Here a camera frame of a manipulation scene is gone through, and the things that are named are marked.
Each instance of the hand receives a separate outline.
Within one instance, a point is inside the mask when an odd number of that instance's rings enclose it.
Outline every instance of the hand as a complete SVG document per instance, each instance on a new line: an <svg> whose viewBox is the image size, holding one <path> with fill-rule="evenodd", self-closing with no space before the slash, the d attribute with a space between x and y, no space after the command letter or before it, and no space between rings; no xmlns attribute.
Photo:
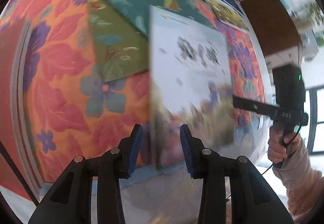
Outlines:
<svg viewBox="0 0 324 224"><path fill-rule="evenodd" d="M290 144L290 151L287 154L286 148L280 144L280 140L282 138L283 130L275 131L273 126L270 128L270 139L268 141L269 149L268 149L268 158L271 162L279 163L287 156L292 155L298 149L298 146L301 142L300 134L296 136L296 138ZM296 133L287 134L284 138L285 143L289 143L291 139L295 136Z"/></svg>

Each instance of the floral tablecloth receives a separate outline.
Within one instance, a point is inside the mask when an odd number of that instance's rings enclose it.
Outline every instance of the floral tablecloth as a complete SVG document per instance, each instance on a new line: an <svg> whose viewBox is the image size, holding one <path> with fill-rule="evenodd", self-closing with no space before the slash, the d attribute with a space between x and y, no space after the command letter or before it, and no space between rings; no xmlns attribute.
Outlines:
<svg viewBox="0 0 324 224"><path fill-rule="evenodd" d="M260 69L249 36L219 22L202 0L192 0L231 48L236 95L264 101ZM102 155L129 136L135 123L148 130L149 72L103 82L88 27L87 0L10 0L0 31L17 18L32 20L24 70L30 144L46 182L54 182L76 155ZM88 116L99 113L98 117ZM257 117L235 110L244 136ZM138 165L150 163L148 141Z"/></svg>

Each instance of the teal book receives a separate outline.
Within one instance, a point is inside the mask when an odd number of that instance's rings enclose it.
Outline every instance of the teal book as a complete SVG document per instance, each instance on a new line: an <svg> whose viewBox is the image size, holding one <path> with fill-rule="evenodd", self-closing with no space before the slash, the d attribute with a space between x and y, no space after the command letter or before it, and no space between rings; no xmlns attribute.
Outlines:
<svg viewBox="0 0 324 224"><path fill-rule="evenodd" d="M106 0L144 36L149 36L150 5L172 11L198 23L213 27L190 0Z"/></svg>

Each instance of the silver screw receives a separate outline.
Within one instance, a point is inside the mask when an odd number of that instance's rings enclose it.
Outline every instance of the silver screw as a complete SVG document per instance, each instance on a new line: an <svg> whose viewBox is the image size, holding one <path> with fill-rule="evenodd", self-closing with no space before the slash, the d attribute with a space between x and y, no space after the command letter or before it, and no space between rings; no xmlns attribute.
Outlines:
<svg viewBox="0 0 324 224"><path fill-rule="evenodd" d="M210 149L208 149L208 148L205 148L205 149L202 150L202 153L206 154L206 155L209 155L209 154L212 153L212 151Z"/></svg>
<svg viewBox="0 0 324 224"><path fill-rule="evenodd" d="M118 154L119 153L119 149L118 148L113 148L110 150L111 154Z"/></svg>
<svg viewBox="0 0 324 224"><path fill-rule="evenodd" d="M241 163L247 163L247 158L246 158L245 156L240 156L240 157L239 157L239 161L240 161Z"/></svg>
<svg viewBox="0 0 324 224"><path fill-rule="evenodd" d="M78 155L78 156L74 157L74 162L76 162L76 163L79 163L82 160L83 160L83 156L81 156L81 155Z"/></svg>

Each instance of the sleeve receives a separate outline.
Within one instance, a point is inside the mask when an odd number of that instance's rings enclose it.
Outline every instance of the sleeve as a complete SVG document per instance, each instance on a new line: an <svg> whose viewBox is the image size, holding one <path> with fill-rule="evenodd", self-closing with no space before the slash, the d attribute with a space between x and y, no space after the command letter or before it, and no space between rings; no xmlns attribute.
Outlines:
<svg viewBox="0 0 324 224"><path fill-rule="evenodd" d="M284 168L273 168L273 173L287 188L288 209L294 222L302 222L324 190L322 172L311 168L302 141L296 152L286 159Z"/></svg>

